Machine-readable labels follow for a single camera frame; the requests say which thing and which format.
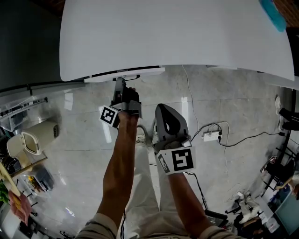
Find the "black cable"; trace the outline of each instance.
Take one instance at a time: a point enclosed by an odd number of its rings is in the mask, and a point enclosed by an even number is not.
[[[242,139],[241,141],[239,141],[239,142],[237,142],[237,143],[235,143],[235,144],[232,144],[232,145],[224,145],[224,144],[221,144],[220,141],[219,141],[219,144],[220,144],[221,146],[224,146],[224,147],[233,147],[233,146],[236,146],[237,144],[243,142],[243,141],[246,140],[246,139],[251,139],[251,138],[260,136],[260,135],[262,135],[262,134],[276,135],[276,134],[270,134],[270,133],[267,133],[267,132],[261,132],[260,134],[257,134],[257,135],[253,135],[253,136],[247,137],[247,138]],[[284,134],[284,133],[278,133],[278,135],[280,135],[280,136],[284,136],[285,134]]]
[[[197,179],[196,174],[193,173],[193,172],[190,172],[190,171],[187,171],[187,172],[184,172],[184,173],[186,173],[187,175],[193,175],[193,176],[195,177],[195,179],[196,179],[196,183],[197,183],[198,188],[199,188],[199,190],[200,190],[200,194],[201,194],[202,202],[203,202],[203,204],[204,204],[205,209],[208,210],[208,207],[207,207],[207,204],[206,204],[206,199],[205,199],[205,196],[204,196],[204,194],[203,194],[203,192],[202,192],[202,190],[201,190],[201,187],[200,187],[200,185],[199,185],[199,182],[198,182],[198,179]]]
[[[192,142],[192,140],[194,140],[195,136],[198,135],[199,132],[200,132],[203,128],[208,127],[208,126],[210,126],[210,125],[217,125],[217,126],[220,128],[220,130],[222,131],[222,128],[221,128],[218,124],[216,124],[216,123],[211,123],[211,124],[208,124],[208,125],[204,125],[203,127],[201,127],[201,128],[196,132],[196,134],[193,136],[193,138],[190,140],[190,142]]]
[[[292,140],[292,139],[290,139],[290,140]],[[297,145],[299,145],[298,143],[296,143],[294,140],[292,140],[295,144],[297,144]]]

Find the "blue object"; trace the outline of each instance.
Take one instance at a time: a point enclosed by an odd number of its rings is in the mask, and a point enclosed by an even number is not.
[[[263,9],[265,10],[265,12],[270,17],[276,29],[280,32],[283,32],[286,29],[286,21],[284,17],[277,10],[273,0],[260,0],[260,3]]]
[[[280,207],[277,208],[275,214],[289,235],[299,228],[299,200],[296,200],[296,197],[291,192]]]

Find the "power cord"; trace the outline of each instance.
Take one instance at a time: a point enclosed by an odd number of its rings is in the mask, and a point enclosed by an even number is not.
[[[224,146],[224,147],[233,147],[233,146],[236,146],[236,145],[238,145],[239,143],[243,142],[243,141],[246,140],[246,139],[255,138],[255,137],[258,137],[258,136],[260,136],[260,135],[262,135],[262,134],[276,135],[276,134],[270,134],[270,133],[267,133],[267,132],[261,132],[260,134],[257,134],[257,135],[253,135],[253,136],[247,137],[247,138],[242,139],[241,141],[239,141],[239,142],[237,142],[237,143],[235,143],[235,144],[232,144],[232,145],[224,145],[224,144],[221,144],[221,143],[220,143],[221,140],[219,140],[219,144],[220,144],[221,146]],[[285,136],[285,134],[282,133],[282,132],[278,133],[278,135],[280,135],[280,136]]]
[[[192,176],[195,177],[197,186],[198,186],[198,188],[199,188],[199,190],[200,190],[200,194],[201,194],[201,198],[202,198],[203,205],[204,205],[205,209],[208,210],[208,207],[207,207],[207,204],[206,204],[206,199],[205,199],[205,196],[204,196],[204,194],[203,194],[203,192],[202,192],[202,190],[201,190],[201,187],[200,187],[200,185],[199,185],[198,178],[197,178],[196,174],[193,173],[193,172],[191,172],[191,171],[187,171],[187,172],[184,172],[184,173],[186,173],[187,175],[192,175]]]
[[[291,138],[289,138],[290,140],[292,140]],[[292,140],[295,144],[299,145],[298,143],[296,143],[294,140]]]
[[[187,74],[187,71],[185,70],[184,66],[182,65],[183,67],[183,70],[186,74],[186,77],[187,77],[187,83],[188,83],[188,89],[189,89],[189,92],[190,92],[190,95],[191,95],[191,100],[192,100],[192,109],[193,109],[193,113],[194,113],[194,116],[195,116],[195,119],[197,121],[197,130],[199,130],[199,123],[198,123],[198,119],[197,119],[197,116],[195,114],[195,111],[194,111],[194,101],[193,101],[193,95],[191,93],[191,90],[190,90],[190,86],[189,86],[189,77],[188,77],[188,74]]]
[[[192,142],[194,140],[194,138],[200,133],[200,131],[202,131],[203,128],[205,127],[208,127],[210,125],[217,125],[220,129],[220,131],[222,132],[222,128],[217,124],[217,123],[210,123],[210,124],[207,124],[207,125],[204,125],[203,127],[201,127],[196,133],[195,135],[192,137],[192,139],[190,140],[190,142]]]
[[[227,138],[226,138],[226,145],[227,145],[227,144],[228,144],[228,138],[229,138],[230,127],[229,127],[229,124],[228,124],[226,121],[219,122],[219,124],[221,124],[221,123],[226,123],[226,124],[228,125],[228,136],[227,136]],[[229,177],[229,174],[228,174],[228,160],[226,159],[226,156],[225,156],[226,148],[227,148],[227,147],[224,148],[224,159],[225,159],[226,173],[227,173],[227,175],[228,175],[228,177]]]

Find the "white trousers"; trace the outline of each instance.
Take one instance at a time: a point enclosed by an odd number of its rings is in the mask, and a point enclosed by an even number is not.
[[[136,144],[134,181],[124,223],[126,239],[154,233],[187,235],[174,204],[168,177],[157,158],[156,164],[161,192],[160,206],[150,176],[147,146]]]

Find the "white cable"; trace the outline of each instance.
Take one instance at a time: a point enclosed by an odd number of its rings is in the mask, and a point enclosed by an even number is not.
[[[183,65],[182,65],[182,67],[183,67],[183,70],[184,70],[184,72],[185,72],[185,74],[186,74],[186,77],[187,77],[188,89],[189,89],[189,92],[190,92],[190,95],[191,95],[191,100],[192,100],[192,110],[193,110],[194,116],[195,116],[196,121],[197,121],[197,131],[199,131],[199,122],[198,122],[197,116],[196,116],[195,111],[194,111],[194,101],[193,101],[193,95],[192,95],[192,93],[191,93],[191,89],[190,89],[190,86],[189,86],[189,77],[188,77],[187,71],[185,70],[185,68],[184,68]],[[229,131],[230,131],[229,124],[228,124],[226,121],[221,121],[221,122],[219,122],[219,124],[221,124],[221,123],[226,123],[226,124],[228,125],[228,137],[229,137]],[[229,174],[228,174],[228,161],[227,161],[226,156],[225,156],[226,148],[227,148],[227,147],[225,146],[225,148],[224,148],[224,158],[225,158],[226,173],[227,173],[227,175],[228,175],[228,177],[229,177]]]
[[[226,121],[219,122],[219,124],[221,124],[221,123],[226,123],[228,125],[228,137],[229,137],[229,131],[230,131],[229,124]],[[226,144],[225,144],[225,148],[224,148],[224,158],[225,158],[225,167],[226,167],[227,175],[228,175],[228,161],[227,161],[226,156],[225,156],[225,151],[226,151],[226,148],[227,148],[226,145],[228,144],[228,137],[226,138]]]
[[[183,65],[182,65],[182,67],[183,67],[183,69],[185,71],[185,74],[186,74],[186,77],[187,77],[188,89],[190,91],[191,100],[192,100],[192,109],[193,109],[193,113],[194,113],[194,116],[195,116],[196,121],[197,121],[197,131],[199,131],[199,122],[198,122],[197,116],[196,116],[195,111],[194,111],[194,101],[193,101],[193,95],[191,93],[190,86],[189,86],[189,77],[188,77],[187,71],[185,70]]]
[[[210,134],[212,134],[213,133],[213,128],[215,127],[216,124],[217,123],[212,123],[212,125],[209,127],[209,129],[207,130],[207,132],[210,132],[210,130],[212,128],[211,133],[210,133]]]
[[[230,132],[229,124],[226,121],[221,121],[221,122],[217,122],[217,123],[213,124],[211,127],[212,127],[212,130],[213,130],[213,128],[216,124],[222,124],[222,123],[226,123],[228,125],[228,137],[226,138],[226,144],[225,144],[225,145],[227,145],[228,144],[228,138],[229,138],[229,132]],[[228,174],[228,160],[226,159],[226,156],[225,156],[226,148],[227,147],[225,146],[225,148],[224,148],[224,158],[225,158],[226,173],[229,177],[229,174]]]

